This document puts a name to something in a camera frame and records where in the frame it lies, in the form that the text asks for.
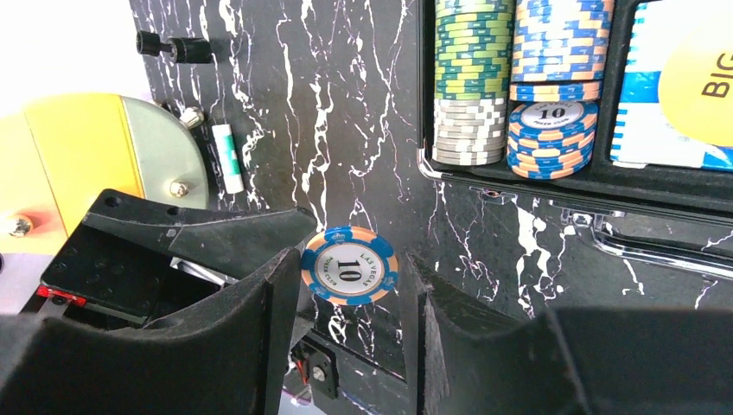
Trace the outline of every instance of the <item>stack of poker chips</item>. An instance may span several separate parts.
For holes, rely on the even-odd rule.
[[[548,180],[588,164],[596,130],[614,0],[518,0],[507,162]]]
[[[436,162],[503,158],[513,11],[514,0],[436,0]]]
[[[585,167],[593,153],[594,102],[522,104],[509,117],[507,162],[527,179],[552,180]]]

